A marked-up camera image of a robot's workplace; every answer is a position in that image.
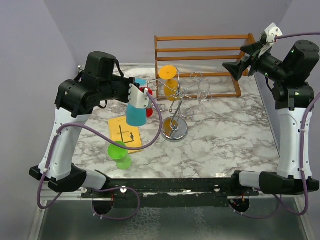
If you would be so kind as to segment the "blue plastic wine glass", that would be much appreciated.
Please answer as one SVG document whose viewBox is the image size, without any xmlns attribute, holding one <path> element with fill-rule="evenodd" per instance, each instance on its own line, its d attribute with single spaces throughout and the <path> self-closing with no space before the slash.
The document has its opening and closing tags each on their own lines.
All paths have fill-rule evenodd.
<svg viewBox="0 0 320 240">
<path fill-rule="evenodd" d="M 136 78 L 135 83 L 139 84 L 140 91 L 144 93 L 144 88 L 146 85 L 146 80 L 141 78 Z M 145 108 L 135 108 L 134 106 L 128 104 L 126 108 L 126 123 L 133 127 L 141 127 L 147 123 L 147 111 Z"/>
</svg>

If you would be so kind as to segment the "clear wine glass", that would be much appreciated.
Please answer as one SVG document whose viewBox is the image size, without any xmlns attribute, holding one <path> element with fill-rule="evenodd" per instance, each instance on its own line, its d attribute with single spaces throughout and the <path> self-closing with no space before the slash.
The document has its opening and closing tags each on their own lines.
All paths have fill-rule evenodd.
<svg viewBox="0 0 320 240">
<path fill-rule="evenodd" d="M 203 111 L 201 103 L 207 101 L 209 95 L 210 95 L 210 85 L 204 81 L 200 82 L 198 86 L 198 91 L 197 91 L 197 100 L 198 100 L 198 106 L 196 110 L 197 114 Z"/>
</svg>

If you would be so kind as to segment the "yellow plastic wine glass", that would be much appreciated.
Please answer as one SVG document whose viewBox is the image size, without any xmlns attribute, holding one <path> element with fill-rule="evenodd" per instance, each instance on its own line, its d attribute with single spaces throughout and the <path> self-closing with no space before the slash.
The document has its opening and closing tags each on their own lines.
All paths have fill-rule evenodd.
<svg viewBox="0 0 320 240">
<path fill-rule="evenodd" d="M 176 98 L 176 91 L 178 89 L 178 81 L 174 79 L 178 70 L 173 65 L 165 65 L 159 71 L 159 77 L 164 82 L 164 95 L 168 101 L 174 102 Z"/>
</svg>

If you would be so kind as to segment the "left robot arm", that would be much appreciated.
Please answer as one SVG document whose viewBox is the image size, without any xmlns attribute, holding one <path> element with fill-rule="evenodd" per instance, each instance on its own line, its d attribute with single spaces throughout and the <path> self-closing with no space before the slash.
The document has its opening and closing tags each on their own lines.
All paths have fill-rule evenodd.
<svg viewBox="0 0 320 240">
<path fill-rule="evenodd" d="M 56 193 L 75 192 L 80 188 L 93 189 L 97 196 L 106 197 L 111 190 L 107 176 L 84 170 L 72 163 L 82 126 L 95 107 L 101 102 L 116 100 L 128 103 L 133 78 L 123 73 L 114 74 L 119 68 L 117 58 L 101 51 L 91 52 L 84 71 L 75 79 L 68 79 L 58 87 L 55 99 L 55 120 L 49 145 L 39 165 L 31 167 L 30 176 L 45 180 Z"/>
</svg>

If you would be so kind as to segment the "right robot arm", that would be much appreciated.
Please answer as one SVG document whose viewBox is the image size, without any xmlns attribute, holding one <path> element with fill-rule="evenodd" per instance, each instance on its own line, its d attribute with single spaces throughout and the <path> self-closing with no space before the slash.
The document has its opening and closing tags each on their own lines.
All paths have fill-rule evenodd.
<svg viewBox="0 0 320 240">
<path fill-rule="evenodd" d="M 230 182 L 229 189 L 240 196 L 249 188 L 265 194 L 301 195 L 316 192 L 320 182 L 313 179 L 309 163 L 309 129 L 315 98 L 313 88 L 306 82 L 320 60 L 320 48 L 308 40 L 297 41 L 281 61 L 263 52 L 262 41 L 240 48 L 244 56 L 237 62 L 225 62 L 223 67 L 238 81 L 247 68 L 249 75 L 258 72 L 274 82 L 272 89 L 275 109 L 280 122 L 280 159 L 276 172 L 241 171 Z"/>
</svg>

